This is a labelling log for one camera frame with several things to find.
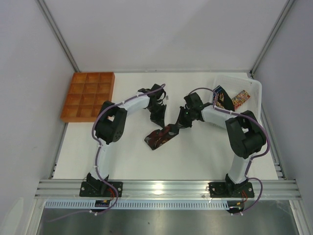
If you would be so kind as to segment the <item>dark red patterned tie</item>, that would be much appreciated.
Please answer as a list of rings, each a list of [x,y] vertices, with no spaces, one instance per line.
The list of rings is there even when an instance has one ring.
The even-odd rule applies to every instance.
[[[162,129],[156,129],[151,132],[145,137],[144,141],[152,150],[156,150],[178,134],[178,127],[174,124],[169,124]]]

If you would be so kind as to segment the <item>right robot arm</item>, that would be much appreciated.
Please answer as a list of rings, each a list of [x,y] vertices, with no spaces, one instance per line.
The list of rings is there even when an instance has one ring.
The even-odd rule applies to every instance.
[[[236,113],[219,108],[215,103],[203,103],[196,92],[185,96],[184,100],[185,105],[180,107],[170,133],[177,135],[181,129],[191,128],[195,120],[225,129],[234,153],[231,169],[225,176],[225,190],[229,195],[235,195],[248,183],[246,174],[250,161],[267,142],[264,129],[250,110]]]

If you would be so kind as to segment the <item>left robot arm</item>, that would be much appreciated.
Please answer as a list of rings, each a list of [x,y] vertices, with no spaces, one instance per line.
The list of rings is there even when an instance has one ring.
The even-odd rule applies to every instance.
[[[142,88],[132,97],[119,103],[105,101],[93,124],[92,138],[97,141],[94,166],[87,175],[86,189],[90,189],[95,195],[103,196],[108,188],[118,193],[117,189],[108,182],[108,160],[112,144],[120,140],[124,133],[126,119],[129,115],[146,109],[150,112],[150,121],[165,127],[165,111],[167,105],[163,103],[166,97],[165,84],[154,84],[152,88]]]

